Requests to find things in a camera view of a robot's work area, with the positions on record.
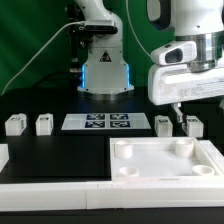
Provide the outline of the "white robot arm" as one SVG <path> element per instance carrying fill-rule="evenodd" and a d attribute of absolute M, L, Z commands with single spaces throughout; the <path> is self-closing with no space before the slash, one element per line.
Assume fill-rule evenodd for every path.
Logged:
<path fill-rule="evenodd" d="M 103 0 L 74 0 L 90 36 L 78 90 L 98 99 L 132 91 L 123 59 L 123 24 Z M 148 97 L 155 105 L 224 95 L 224 0 L 146 0 L 149 22 L 174 40 L 152 51 Z"/>

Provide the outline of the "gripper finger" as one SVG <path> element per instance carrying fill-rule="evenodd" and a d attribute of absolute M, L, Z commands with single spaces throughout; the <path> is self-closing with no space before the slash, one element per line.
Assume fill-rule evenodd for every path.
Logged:
<path fill-rule="evenodd" d="M 176 120 L 180 125 L 184 124 L 184 114 L 180 110 L 181 104 L 180 103 L 173 103 L 172 108 L 176 114 Z"/>

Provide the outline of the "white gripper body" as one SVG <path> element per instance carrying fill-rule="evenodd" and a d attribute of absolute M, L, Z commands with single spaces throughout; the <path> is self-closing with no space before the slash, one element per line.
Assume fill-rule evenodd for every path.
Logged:
<path fill-rule="evenodd" d="M 192 73 L 186 64 L 153 65 L 148 75 L 148 97 L 165 105 L 224 95 L 224 64 Z"/>

